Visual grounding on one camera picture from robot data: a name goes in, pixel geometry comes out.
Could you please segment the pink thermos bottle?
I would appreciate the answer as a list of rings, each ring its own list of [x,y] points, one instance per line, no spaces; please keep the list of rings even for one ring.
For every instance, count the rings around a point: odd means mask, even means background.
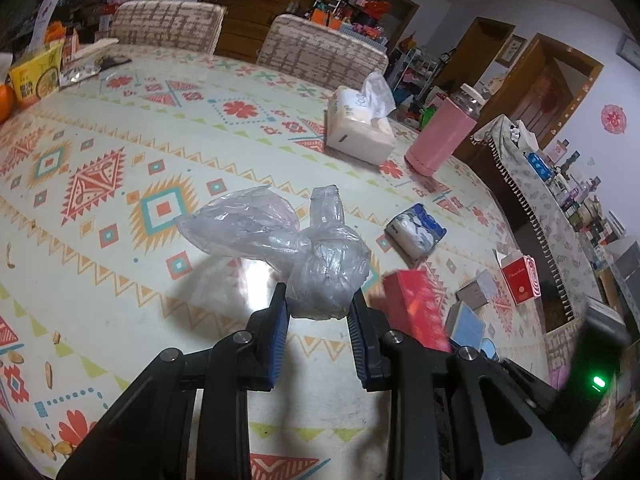
[[[447,96],[405,154],[412,170],[433,177],[476,126],[485,103],[468,84]]]

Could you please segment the red carton box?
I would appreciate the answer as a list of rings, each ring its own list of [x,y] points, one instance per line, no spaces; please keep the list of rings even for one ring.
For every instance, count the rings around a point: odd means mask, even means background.
[[[398,270],[383,278],[383,311],[394,330],[411,336],[423,347],[450,351],[442,314],[426,274],[419,270]]]

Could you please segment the clear plastic bag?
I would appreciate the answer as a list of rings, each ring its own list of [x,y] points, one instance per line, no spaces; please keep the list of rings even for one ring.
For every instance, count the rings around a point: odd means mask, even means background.
[[[206,254],[269,264],[286,286],[293,318],[346,318],[370,272],[370,249],[346,224],[334,184],[312,190],[305,229],[293,206],[267,185],[224,194],[175,225]]]

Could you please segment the covered microwave oven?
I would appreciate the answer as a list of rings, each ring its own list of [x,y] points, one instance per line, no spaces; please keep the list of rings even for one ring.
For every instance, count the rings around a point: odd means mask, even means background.
[[[605,246],[608,267],[634,322],[639,324],[639,239],[627,236]]]

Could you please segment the blue white tissue packet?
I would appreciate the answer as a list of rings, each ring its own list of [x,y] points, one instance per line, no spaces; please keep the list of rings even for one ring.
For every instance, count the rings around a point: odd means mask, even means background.
[[[396,214],[387,223],[385,232],[412,262],[431,255],[447,234],[447,230],[419,203]]]

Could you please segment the blue box on sideboard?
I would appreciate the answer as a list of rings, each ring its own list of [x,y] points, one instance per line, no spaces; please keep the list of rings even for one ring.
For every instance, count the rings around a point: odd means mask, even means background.
[[[529,165],[535,170],[538,177],[544,182],[548,182],[554,176],[554,171],[547,165],[547,163],[537,154],[528,153],[526,159]]]

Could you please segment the white tissue pack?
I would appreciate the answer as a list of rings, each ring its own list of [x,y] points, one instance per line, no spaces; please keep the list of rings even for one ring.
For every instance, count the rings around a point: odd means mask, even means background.
[[[326,146],[362,162],[380,166],[396,145],[388,116],[396,110],[392,90],[379,70],[360,90],[338,87],[326,111]]]

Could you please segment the red white spiral box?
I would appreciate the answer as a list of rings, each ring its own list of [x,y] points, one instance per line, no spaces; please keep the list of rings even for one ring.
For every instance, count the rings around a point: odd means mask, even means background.
[[[541,297],[536,261],[519,250],[509,255],[496,250],[499,268],[516,304]]]

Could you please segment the light blue packet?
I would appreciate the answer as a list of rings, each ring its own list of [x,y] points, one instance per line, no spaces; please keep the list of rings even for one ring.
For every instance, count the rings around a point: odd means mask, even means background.
[[[462,300],[449,309],[445,333],[456,349],[472,347],[490,360],[498,359],[496,346],[486,335],[486,323]]]

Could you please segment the patterned chair behind bottle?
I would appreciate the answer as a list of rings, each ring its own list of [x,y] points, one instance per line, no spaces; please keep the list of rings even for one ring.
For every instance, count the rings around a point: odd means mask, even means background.
[[[359,89],[370,73],[386,71],[388,57],[337,30],[280,14],[268,30],[256,64],[328,90]]]

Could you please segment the yellow noodle cup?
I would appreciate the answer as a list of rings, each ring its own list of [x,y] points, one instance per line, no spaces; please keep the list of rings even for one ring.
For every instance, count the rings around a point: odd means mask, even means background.
[[[63,40],[50,42],[11,66],[9,77],[19,107],[30,107],[58,91],[63,47]]]

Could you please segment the orange fruit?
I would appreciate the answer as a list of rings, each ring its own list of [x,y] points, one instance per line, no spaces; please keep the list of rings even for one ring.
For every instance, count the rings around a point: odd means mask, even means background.
[[[5,122],[13,113],[15,94],[9,84],[0,86],[0,124]]]

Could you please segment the patterned chair near pillar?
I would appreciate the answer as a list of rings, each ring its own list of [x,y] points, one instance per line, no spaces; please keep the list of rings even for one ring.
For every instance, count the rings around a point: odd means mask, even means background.
[[[131,0],[118,7],[110,36],[121,44],[212,55],[227,9],[213,3]]]

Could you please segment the grey blue card box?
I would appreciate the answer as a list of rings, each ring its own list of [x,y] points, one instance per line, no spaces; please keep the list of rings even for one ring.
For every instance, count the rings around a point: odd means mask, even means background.
[[[463,285],[456,292],[456,297],[472,310],[477,310],[494,300],[498,291],[494,277],[488,270],[484,270]]]

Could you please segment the sideboard with lace cloth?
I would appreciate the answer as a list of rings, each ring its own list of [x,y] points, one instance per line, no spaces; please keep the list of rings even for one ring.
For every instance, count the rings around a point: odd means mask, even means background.
[[[579,318],[586,300],[600,296],[597,269],[593,266],[596,262],[600,263],[602,272],[612,275],[616,292],[621,295],[622,292],[608,267],[605,248],[589,248],[585,235],[577,233],[570,225],[548,185],[529,165],[523,150],[512,141],[515,130],[514,123],[500,115],[473,133],[472,142],[484,143],[490,149],[501,177],[510,186],[533,226],[566,317],[570,320]],[[623,295],[614,304],[622,309],[624,319],[631,326],[639,326],[634,322]]]

